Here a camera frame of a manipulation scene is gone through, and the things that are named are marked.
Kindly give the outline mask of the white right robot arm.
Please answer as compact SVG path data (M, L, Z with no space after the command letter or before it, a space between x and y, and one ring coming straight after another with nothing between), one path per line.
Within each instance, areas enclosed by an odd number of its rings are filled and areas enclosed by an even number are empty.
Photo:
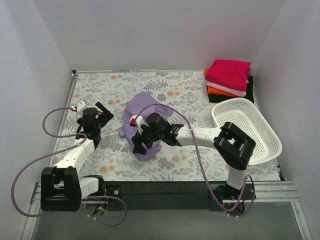
M162 141L169 146L191 146L194 140L200 147L218 151L229 165L227 182L220 192L237 199L245 192L244 182L247 166L256 142L232 122L218 128L190 129L183 124L170 124L160 114L152 113L146 120L133 115L130 125L137 128L132 137L133 153L147 154L154 142Z

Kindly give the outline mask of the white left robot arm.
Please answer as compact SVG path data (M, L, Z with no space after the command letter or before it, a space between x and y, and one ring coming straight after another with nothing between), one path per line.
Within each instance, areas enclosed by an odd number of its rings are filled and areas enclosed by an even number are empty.
M100 102L88 106L84 101L73 108L80 117L76 121L75 147L54 166L41 173L40 206L46 212L76 212L82 200L93 197L101 200L106 187L101 175L79 178L78 174L87 158L101 141L102 128L114 117Z

